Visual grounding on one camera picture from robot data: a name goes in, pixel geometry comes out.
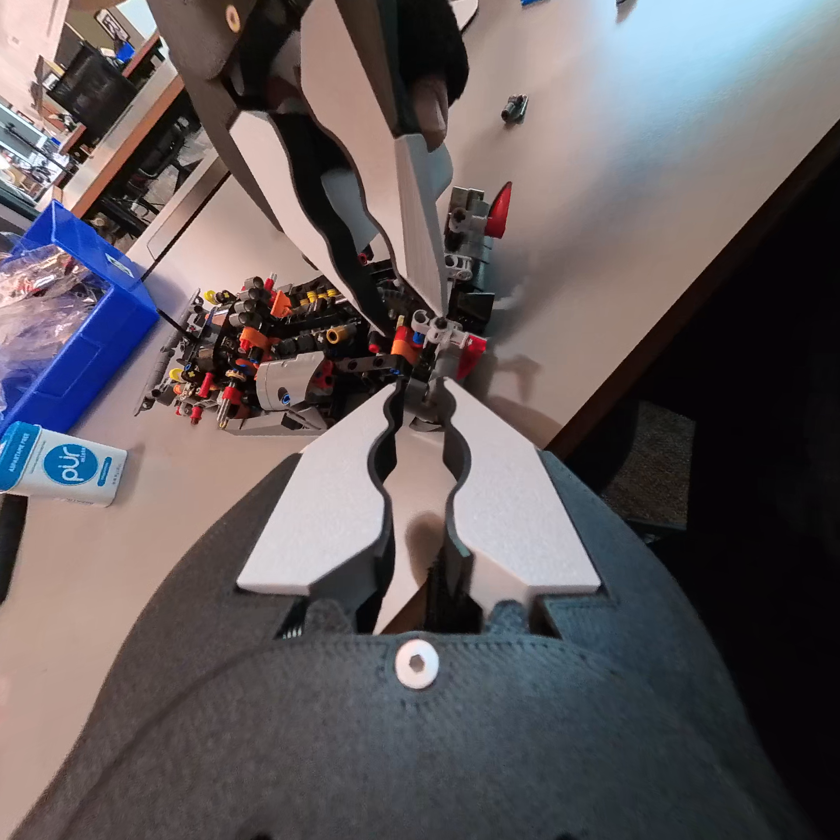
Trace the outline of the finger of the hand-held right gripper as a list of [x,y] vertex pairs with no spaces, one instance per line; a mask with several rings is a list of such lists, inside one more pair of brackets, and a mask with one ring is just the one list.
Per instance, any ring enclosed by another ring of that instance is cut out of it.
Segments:
[[341,149],[365,215],[426,310],[447,311],[444,243],[427,152],[400,75],[396,2],[310,2],[300,27],[300,90]]
[[323,187],[314,122],[301,113],[243,111],[230,133],[283,233],[373,329],[393,336],[387,307],[359,261],[351,230]]

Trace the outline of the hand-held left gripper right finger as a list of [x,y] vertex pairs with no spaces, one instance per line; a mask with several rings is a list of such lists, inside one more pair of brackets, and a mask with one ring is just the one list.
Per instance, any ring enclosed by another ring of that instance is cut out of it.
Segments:
[[446,581],[476,603],[590,595],[602,581],[542,454],[456,381],[441,381]]

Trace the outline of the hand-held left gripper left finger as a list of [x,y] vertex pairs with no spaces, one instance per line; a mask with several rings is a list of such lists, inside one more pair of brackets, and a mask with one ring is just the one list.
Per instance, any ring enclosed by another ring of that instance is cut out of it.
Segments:
[[384,386],[305,447],[237,578],[246,592],[369,599],[390,582],[403,385]]

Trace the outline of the multicoloured lego car model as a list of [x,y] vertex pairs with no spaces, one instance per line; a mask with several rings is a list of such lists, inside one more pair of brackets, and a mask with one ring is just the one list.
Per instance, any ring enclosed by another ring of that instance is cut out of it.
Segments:
[[238,436],[315,436],[382,387],[405,385],[412,425],[439,429],[437,380],[462,384],[487,351],[495,304],[486,289],[494,243],[505,234],[512,182],[492,201],[456,186],[444,225],[448,304],[433,315],[397,277],[390,259],[359,254],[361,277],[385,305],[385,333],[320,276],[279,285],[248,278],[237,292],[196,291],[151,368],[133,414],[168,406],[191,425],[215,417]]

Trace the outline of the person's right hand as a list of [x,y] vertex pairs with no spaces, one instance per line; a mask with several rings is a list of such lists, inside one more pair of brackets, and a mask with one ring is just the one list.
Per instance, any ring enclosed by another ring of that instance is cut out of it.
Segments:
[[469,77],[466,47],[447,1],[398,1],[400,75],[427,152],[444,144],[449,108]]

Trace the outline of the wooden background desk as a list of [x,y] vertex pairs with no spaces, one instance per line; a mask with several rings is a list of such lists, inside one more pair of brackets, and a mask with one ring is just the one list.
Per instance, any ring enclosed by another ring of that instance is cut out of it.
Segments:
[[78,218],[90,213],[182,90],[177,70],[168,58],[163,59],[111,129],[88,150],[77,172],[59,188],[65,209]]

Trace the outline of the black monitor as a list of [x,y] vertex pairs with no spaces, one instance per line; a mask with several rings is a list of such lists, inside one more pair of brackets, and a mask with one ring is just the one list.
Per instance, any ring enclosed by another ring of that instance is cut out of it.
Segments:
[[136,98],[138,89],[99,50],[84,42],[48,93],[84,126],[89,142],[96,144]]

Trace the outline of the black office chair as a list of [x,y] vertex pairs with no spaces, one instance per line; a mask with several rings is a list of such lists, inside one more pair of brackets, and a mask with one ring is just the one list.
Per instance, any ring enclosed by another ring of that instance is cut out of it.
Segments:
[[163,120],[104,188],[95,215],[138,238],[203,161],[206,140],[201,126],[184,115]]

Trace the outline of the blue plastic bin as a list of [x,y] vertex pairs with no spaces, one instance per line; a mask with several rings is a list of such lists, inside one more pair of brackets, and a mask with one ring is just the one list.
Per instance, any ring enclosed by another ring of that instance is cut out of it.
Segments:
[[2,419],[66,433],[97,399],[159,321],[142,270],[129,257],[57,200],[30,225],[18,256],[29,248],[56,245],[105,285],[103,297],[50,366]]

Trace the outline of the white gum packet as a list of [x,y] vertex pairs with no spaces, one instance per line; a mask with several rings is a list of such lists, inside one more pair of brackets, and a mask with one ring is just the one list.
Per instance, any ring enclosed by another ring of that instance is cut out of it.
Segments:
[[1,492],[106,508],[128,456],[120,448],[15,422],[2,436]]

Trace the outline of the clear plastic bags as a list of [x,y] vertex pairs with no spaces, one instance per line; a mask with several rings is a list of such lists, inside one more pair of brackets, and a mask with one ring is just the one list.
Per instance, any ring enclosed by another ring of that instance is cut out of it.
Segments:
[[111,286],[57,245],[1,269],[1,414],[22,399]]

